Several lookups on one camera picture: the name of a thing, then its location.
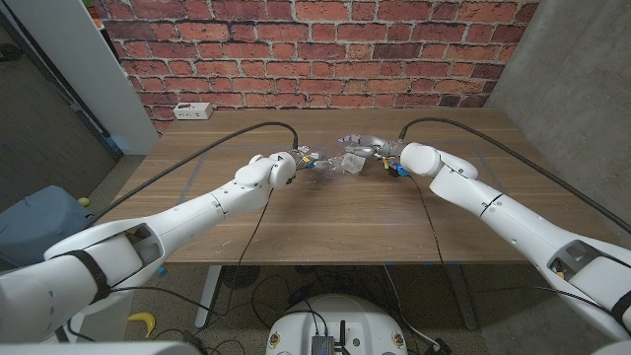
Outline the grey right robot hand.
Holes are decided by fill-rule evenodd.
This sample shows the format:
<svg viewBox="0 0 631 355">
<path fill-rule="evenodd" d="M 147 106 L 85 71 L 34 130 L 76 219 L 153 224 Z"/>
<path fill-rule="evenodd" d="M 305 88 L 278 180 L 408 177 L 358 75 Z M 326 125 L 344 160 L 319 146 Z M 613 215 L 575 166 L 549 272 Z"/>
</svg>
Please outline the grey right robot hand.
<svg viewBox="0 0 631 355">
<path fill-rule="evenodd" d="M 403 144 L 373 135 L 349 134 L 338 139 L 344 145 L 345 154 L 341 167 L 350 174 L 362 171 L 368 158 L 388 159 L 400 155 Z"/>
</svg>

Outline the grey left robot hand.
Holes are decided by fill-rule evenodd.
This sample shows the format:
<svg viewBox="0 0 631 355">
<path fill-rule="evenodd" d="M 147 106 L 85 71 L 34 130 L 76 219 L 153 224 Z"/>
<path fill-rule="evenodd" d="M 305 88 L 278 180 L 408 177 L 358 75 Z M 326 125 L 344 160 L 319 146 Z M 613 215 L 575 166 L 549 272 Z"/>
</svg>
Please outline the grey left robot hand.
<svg viewBox="0 0 631 355">
<path fill-rule="evenodd" d="M 332 168 L 332 162 L 321 150 L 314 150 L 310 146 L 299 146 L 290 152 L 296 162 L 296 170 L 326 171 Z"/>
</svg>

